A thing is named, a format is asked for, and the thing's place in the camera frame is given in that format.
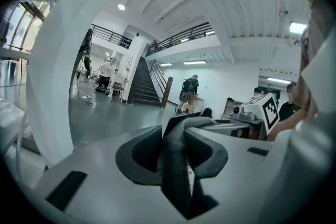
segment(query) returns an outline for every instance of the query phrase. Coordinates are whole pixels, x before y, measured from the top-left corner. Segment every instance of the stair railing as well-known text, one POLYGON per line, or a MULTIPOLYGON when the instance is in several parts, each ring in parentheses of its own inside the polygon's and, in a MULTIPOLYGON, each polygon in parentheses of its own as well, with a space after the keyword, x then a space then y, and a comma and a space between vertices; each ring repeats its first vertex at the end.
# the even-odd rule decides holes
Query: stair railing
POLYGON ((163 108, 166 107, 167 101, 168 101, 168 96, 170 93, 170 89, 172 87, 172 83, 173 83, 173 78, 172 77, 168 77, 168 81, 166 81, 162 75, 161 70, 159 69, 159 67, 156 64, 156 60, 153 61, 149 61, 149 63, 151 64, 151 69, 149 71, 149 73, 153 72, 159 86, 160 86, 160 90, 163 94, 162 97, 162 101, 161 101, 161 106, 163 108))

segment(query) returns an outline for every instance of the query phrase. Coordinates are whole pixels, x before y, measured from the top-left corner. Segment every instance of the glass wall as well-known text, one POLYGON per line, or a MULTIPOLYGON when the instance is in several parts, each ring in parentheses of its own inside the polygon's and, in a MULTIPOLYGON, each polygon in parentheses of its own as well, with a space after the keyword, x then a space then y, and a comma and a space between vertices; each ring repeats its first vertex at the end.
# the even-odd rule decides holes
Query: glass wall
MULTIPOLYGON (((45 17, 48 16, 49 2, 32 1, 30 4, 34 4, 45 17)), ((5 29, 5 38, 2 38, 3 47, 11 50, 31 51, 42 20, 17 3, 10 5, 6 10, 3 22, 5 29)))

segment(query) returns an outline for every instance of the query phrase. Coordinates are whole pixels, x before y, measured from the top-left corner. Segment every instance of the person's arm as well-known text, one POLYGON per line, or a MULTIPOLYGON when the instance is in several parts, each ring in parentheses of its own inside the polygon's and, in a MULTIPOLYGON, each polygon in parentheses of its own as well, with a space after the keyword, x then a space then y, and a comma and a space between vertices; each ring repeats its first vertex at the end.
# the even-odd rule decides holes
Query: person's arm
POLYGON ((284 130, 294 129, 294 127, 299 123, 299 121, 305 119, 306 116, 307 116, 307 110, 300 109, 288 119, 282 122, 278 122, 278 124, 275 125, 274 129, 269 133, 267 140, 274 141, 280 132, 284 130))

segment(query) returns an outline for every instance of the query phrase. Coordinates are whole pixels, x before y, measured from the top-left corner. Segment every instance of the gray t-shirt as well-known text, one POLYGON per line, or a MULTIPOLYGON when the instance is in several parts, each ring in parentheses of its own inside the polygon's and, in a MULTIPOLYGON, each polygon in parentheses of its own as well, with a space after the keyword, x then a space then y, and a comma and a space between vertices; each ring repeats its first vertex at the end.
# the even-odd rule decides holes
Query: gray t-shirt
POLYGON ((336 18, 335 11, 327 0, 313 0, 310 9, 309 25, 302 33, 300 41, 301 63, 297 83, 298 94, 295 94, 292 100, 297 106, 308 110, 308 118, 313 117, 318 110, 301 73, 317 54, 336 18))

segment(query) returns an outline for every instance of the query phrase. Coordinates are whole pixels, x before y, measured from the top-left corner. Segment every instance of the black slot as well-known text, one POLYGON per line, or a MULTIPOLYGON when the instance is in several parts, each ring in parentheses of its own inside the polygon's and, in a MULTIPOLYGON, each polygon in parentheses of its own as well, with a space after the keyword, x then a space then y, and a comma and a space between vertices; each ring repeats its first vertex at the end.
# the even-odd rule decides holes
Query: black slot
POLYGON ((78 171, 72 171, 48 196, 47 201, 59 210, 64 210, 80 185, 83 183, 87 174, 78 171))
POLYGON ((261 148, 257 148, 257 147, 250 147, 247 151, 254 153, 254 154, 261 155, 261 156, 267 156, 268 154, 267 150, 262 150, 261 148))

